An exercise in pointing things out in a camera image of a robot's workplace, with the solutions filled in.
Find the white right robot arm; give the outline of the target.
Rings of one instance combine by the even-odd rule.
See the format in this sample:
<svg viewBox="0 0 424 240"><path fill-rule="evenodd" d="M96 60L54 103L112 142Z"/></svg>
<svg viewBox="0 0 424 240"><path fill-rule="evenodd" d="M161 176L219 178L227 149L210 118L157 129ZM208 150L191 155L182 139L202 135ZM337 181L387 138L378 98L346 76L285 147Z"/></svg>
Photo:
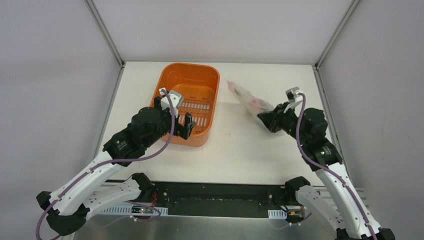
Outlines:
<svg viewBox="0 0 424 240"><path fill-rule="evenodd" d="M382 227L372 216L353 186L341 155L326 137L328 123L323 110L302 107L300 115L296 115L286 102L257 117L271 133L284 131L296 140L301 157L334 202L330 205L303 176L299 176L285 182L287 189L283 196L288 204L304 205L333 232L336 240L396 238L391 229Z"/></svg>

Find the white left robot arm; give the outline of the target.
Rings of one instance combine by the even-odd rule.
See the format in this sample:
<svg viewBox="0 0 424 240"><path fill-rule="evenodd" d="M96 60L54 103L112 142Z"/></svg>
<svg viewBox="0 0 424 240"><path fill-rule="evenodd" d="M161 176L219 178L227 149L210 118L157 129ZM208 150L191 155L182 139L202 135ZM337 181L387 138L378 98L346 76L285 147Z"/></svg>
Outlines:
<svg viewBox="0 0 424 240"><path fill-rule="evenodd" d="M187 140L196 123L191 114L179 123L179 107L184 97L176 91L165 91L153 100L153 106L141 108L123 130L108 140L101 152L76 176L59 189L42 191L36 196L46 220L58 237L79 230L91 217L119 202L138 199L147 202L153 189L141 173L103 192L96 189L114 174L133 162L148 160L146 150L160 138L180 137Z"/></svg>

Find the clear zip top bag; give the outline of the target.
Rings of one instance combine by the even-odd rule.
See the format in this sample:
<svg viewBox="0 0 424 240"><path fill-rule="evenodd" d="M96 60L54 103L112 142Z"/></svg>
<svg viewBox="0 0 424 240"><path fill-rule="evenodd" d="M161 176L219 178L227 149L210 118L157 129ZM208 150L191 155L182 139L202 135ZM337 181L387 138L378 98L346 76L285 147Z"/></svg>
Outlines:
<svg viewBox="0 0 424 240"><path fill-rule="evenodd" d="M274 109L274 106L268 101L254 96L249 90L241 85L229 80L227 80L226 83L229 91L237 101L257 120L259 120L258 114Z"/></svg>

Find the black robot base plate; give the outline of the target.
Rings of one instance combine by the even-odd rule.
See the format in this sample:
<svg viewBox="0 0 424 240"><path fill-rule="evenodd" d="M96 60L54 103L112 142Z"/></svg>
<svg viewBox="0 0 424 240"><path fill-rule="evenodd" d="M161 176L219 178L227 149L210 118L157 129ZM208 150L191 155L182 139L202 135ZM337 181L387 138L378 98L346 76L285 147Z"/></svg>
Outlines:
<svg viewBox="0 0 424 240"><path fill-rule="evenodd" d="M282 185L190 183L155 181L134 199L155 201L172 216L267 218L269 210L298 208L300 204Z"/></svg>

